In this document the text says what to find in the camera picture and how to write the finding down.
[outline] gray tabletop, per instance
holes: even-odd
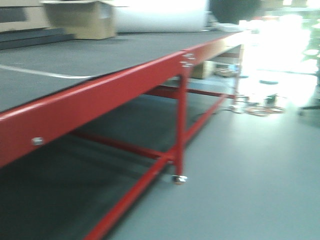
[[[0,112],[229,33],[121,34],[0,51]]]

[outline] black object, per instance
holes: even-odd
[[[62,28],[0,33],[0,50],[56,43],[74,39]]]
[[[219,23],[250,21],[261,7],[260,0],[210,0],[209,10]]]
[[[24,22],[27,20],[23,7],[0,7],[0,23]]]
[[[308,50],[315,50],[314,53],[308,54]],[[314,74],[317,77],[317,86],[320,86],[320,29],[316,27],[311,28],[311,35],[309,44],[304,51],[305,57],[304,59],[316,59],[317,72]],[[313,110],[320,109],[320,104],[312,105],[312,106],[303,106],[299,110],[299,115],[302,116],[304,114],[303,110]]]

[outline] white paper roll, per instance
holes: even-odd
[[[207,21],[207,0],[131,0],[115,8],[118,33],[199,32]]]

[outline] cardboard box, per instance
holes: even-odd
[[[0,32],[48,28],[38,0],[0,0]]]
[[[46,15],[55,28],[64,28],[76,39],[115,37],[114,7],[105,0],[43,0]]]
[[[192,79],[206,79],[213,75],[215,71],[215,63],[213,61],[204,61],[203,63],[195,66],[191,73]]]

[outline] red metal frame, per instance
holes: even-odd
[[[152,167],[85,237],[85,240],[101,239],[166,164],[175,166],[176,175],[183,174],[183,157],[187,141],[199,131],[226,98],[235,98],[238,87],[237,78],[234,94],[187,89],[188,77],[192,70],[191,65],[200,64],[242,45],[245,37],[245,33],[231,33],[220,39],[99,77],[0,113],[0,167],[39,148],[39,146],[32,145],[33,138],[42,137],[45,143],[49,143],[67,133],[155,159]],[[241,58],[242,52],[225,54],[225,56]],[[159,86],[175,76],[180,77],[179,87]],[[155,151],[74,131],[81,125],[145,93],[177,99],[176,141],[169,151]],[[186,129],[187,93],[219,97],[189,129]]]

